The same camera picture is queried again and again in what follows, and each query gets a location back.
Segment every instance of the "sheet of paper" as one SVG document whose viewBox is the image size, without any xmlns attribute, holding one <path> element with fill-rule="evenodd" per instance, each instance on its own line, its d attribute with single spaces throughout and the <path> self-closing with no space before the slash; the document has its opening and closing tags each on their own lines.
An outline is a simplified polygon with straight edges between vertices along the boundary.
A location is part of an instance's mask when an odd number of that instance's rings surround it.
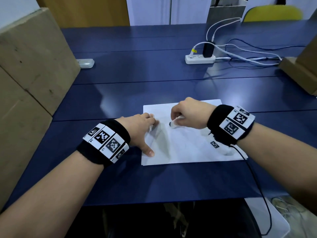
<svg viewBox="0 0 317 238">
<path fill-rule="evenodd" d="M 221 100 L 204 100 L 204 102 L 220 105 Z M 239 153 L 228 146 L 218 143 L 208 128 L 197 130 L 187 127 L 171 128 L 171 109 L 177 103 L 144 105 L 143 112 L 154 114 L 160 121 L 157 127 L 146 133 L 145 142 L 155 152 L 152 158 L 142 154 L 142 165 L 211 162 L 241 160 Z M 247 158 L 239 147 L 244 158 Z"/>
</svg>

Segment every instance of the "white wall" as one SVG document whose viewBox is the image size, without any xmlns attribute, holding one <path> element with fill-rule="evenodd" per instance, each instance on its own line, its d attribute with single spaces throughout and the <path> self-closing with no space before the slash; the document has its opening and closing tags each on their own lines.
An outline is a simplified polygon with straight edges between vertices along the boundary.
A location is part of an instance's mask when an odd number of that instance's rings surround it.
<svg viewBox="0 0 317 238">
<path fill-rule="evenodd" d="M 126 0 L 130 26 L 168 25 L 171 0 Z"/>
<path fill-rule="evenodd" d="M 244 15 L 253 7 L 275 4 L 276 0 L 248 0 Z M 309 19 L 317 8 L 317 0 L 286 0 L 286 5 L 298 7 L 303 12 L 303 19 Z"/>
<path fill-rule="evenodd" d="M 0 28 L 39 8 L 36 0 L 0 0 Z"/>
<path fill-rule="evenodd" d="M 171 24 L 206 23 L 211 0 L 172 0 Z"/>
</svg>

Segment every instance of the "table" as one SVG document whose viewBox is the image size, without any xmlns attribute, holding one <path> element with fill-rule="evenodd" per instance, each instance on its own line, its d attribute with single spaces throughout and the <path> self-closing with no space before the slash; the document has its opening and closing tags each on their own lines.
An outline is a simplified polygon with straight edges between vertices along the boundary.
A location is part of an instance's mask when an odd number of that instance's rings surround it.
<svg viewBox="0 0 317 238">
<path fill-rule="evenodd" d="M 313 21 L 236 24 L 220 29 L 215 41 L 224 44 L 240 38 L 270 48 L 306 45 L 317 34 L 316 27 Z M 99 121 L 134 115 L 142 112 L 143 105 L 178 102 L 187 96 L 239 104 L 255 114 L 257 122 L 317 148 L 317 99 L 278 68 L 228 61 L 185 64 L 184 56 L 205 40 L 207 29 L 205 24 L 190 24 L 63 30 L 75 57 L 93 58 L 95 66 L 78 75 L 5 207 L 70 155 Z M 302 49 L 274 53 L 297 56 Z M 266 171 L 249 161 L 266 196 L 285 194 Z M 105 169 L 85 205 L 259 196 L 242 160 L 141 166 L 140 150 L 131 148 Z"/>
</svg>

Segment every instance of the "person's right arm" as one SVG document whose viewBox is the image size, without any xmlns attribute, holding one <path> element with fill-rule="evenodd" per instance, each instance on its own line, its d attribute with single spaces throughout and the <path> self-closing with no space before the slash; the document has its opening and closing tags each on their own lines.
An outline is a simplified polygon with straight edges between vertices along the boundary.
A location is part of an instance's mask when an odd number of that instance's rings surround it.
<svg viewBox="0 0 317 238">
<path fill-rule="evenodd" d="M 215 108 L 186 98 L 172 108 L 171 119 L 182 114 L 185 118 L 177 120 L 179 125 L 206 128 Z M 317 149 L 258 123 L 237 145 L 317 215 Z"/>
</svg>

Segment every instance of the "qr code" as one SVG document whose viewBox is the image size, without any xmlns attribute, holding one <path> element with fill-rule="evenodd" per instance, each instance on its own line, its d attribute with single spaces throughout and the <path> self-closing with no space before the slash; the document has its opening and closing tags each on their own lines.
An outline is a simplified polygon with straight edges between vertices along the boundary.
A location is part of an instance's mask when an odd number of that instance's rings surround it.
<svg viewBox="0 0 317 238">
<path fill-rule="evenodd" d="M 107 138 L 109 138 L 109 134 L 107 134 L 105 131 L 101 130 L 99 134 L 95 136 L 95 140 L 97 140 L 100 144 L 103 144 Z"/>
<path fill-rule="evenodd" d="M 245 114 L 245 115 L 247 115 L 247 116 L 249 116 L 249 115 L 250 115 L 250 113 L 249 113 L 249 112 L 245 111 L 245 110 L 244 110 L 244 109 L 242 109 L 242 108 L 240 108 L 239 112 L 241 112 L 241 113 L 243 113 L 243 114 Z"/>
<path fill-rule="evenodd" d="M 120 147 L 120 143 L 115 138 L 112 138 L 106 147 L 114 153 Z"/>
<path fill-rule="evenodd" d="M 224 127 L 224 130 L 227 131 L 229 134 L 233 135 L 239 128 L 233 124 L 232 122 L 229 122 L 226 127 Z"/>
<path fill-rule="evenodd" d="M 119 159 L 124 153 L 125 153 L 125 150 L 122 149 L 119 153 L 117 153 L 116 158 Z"/>
<path fill-rule="evenodd" d="M 217 145 L 217 143 L 215 141 L 212 141 L 211 144 L 212 144 L 213 147 L 219 148 L 219 145 Z"/>
<path fill-rule="evenodd" d="M 89 136 L 94 136 L 95 133 L 97 133 L 97 131 L 99 130 L 100 128 L 98 127 L 94 127 L 89 133 L 88 135 Z"/>
<path fill-rule="evenodd" d="M 248 117 L 244 116 L 243 114 L 237 113 L 233 119 L 240 124 L 244 124 L 244 122 L 248 119 Z"/>
</svg>

